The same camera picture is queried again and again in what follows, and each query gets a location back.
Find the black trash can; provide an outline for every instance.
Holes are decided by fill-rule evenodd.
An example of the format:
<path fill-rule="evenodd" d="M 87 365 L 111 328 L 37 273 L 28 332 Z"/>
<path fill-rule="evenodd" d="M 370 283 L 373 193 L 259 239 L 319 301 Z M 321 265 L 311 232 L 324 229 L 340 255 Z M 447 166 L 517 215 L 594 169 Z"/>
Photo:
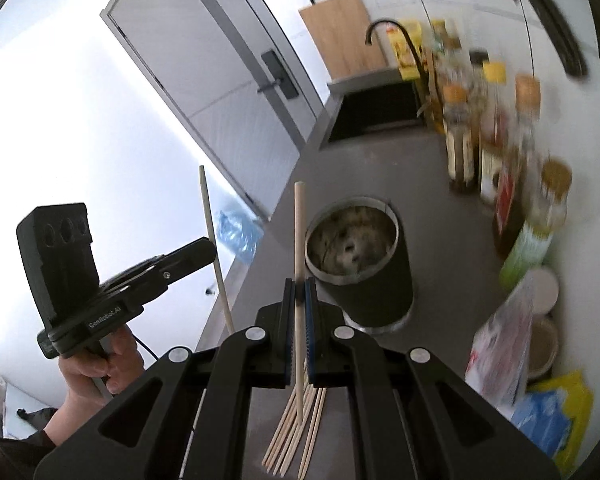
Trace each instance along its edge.
<path fill-rule="evenodd" d="M 409 255 L 388 204 L 355 197 L 323 210 L 309 225 L 304 256 L 349 324 L 385 333 L 406 322 L 413 304 Z"/>

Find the black faucet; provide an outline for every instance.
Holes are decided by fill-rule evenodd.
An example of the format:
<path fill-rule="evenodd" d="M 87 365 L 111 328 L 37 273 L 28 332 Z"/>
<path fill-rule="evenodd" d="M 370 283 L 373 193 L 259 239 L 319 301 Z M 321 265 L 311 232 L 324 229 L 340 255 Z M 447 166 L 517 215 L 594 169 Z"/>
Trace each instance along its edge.
<path fill-rule="evenodd" d="M 416 47 L 413 45 L 413 41 L 411 41 L 411 38 L 409 37 L 409 33 L 407 32 L 407 29 L 404 28 L 402 26 L 402 24 L 400 24 L 399 22 L 396 22 L 395 20 L 392 20 L 391 18 L 380 18 L 379 20 L 375 20 L 374 22 L 371 22 L 369 24 L 369 26 L 366 28 L 365 43 L 368 45 L 371 44 L 371 34 L 373 33 L 376 26 L 379 25 L 380 23 L 391 23 L 392 25 L 395 25 L 396 27 L 398 27 L 400 29 L 402 35 L 404 36 L 404 39 L 407 40 L 407 44 L 409 45 L 409 48 L 411 49 L 411 53 L 413 54 L 413 60 L 416 63 L 416 68 L 418 69 L 418 73 L 420 74 L 420 78 L 422 79 L 422 86 L 424 87 L 425 94 L 428 94 L 429 93 L 429 87 L 427 85 L 428 77 L 427 77 L 427 73 L 424 72 L 422 63 L 420 62 L 420 54 L 416 50 Z"/>

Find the door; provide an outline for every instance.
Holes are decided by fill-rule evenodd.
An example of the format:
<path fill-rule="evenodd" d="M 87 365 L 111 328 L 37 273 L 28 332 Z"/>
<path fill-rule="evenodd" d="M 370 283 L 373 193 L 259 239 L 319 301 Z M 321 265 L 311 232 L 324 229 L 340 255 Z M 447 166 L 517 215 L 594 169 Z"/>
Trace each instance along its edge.
<path fill-rule="evenodd" d="M 315 114 L 247 1 L 112 0 L 103 17 L 236 191 L 269 218 Z"/>

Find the black sink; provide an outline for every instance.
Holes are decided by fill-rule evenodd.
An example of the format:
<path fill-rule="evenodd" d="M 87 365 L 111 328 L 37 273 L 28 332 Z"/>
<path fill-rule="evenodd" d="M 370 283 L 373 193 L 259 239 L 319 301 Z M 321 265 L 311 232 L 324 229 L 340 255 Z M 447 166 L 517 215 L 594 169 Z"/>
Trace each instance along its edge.
<path fill-rule="evenodd" d="M 327 143 L 366 134 L 396 133 L 423 127 L 424 115 L 416 117 L 421 103 L 413 81 L 401 81 L 346 94 L 342 99 Z"/>

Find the wooden cutting board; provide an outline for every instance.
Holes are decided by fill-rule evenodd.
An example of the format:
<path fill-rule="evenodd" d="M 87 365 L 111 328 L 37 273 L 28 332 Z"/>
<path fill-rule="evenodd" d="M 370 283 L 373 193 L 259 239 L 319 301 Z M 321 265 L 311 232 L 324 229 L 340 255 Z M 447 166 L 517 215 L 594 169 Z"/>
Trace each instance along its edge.
<path fill-rule="evenodd" d="M 387 66 L 378 38 L 365 44 L 370 20 L 362 0 L 322 0 L 300 9 L 300 16 L 332 79 Z"/>

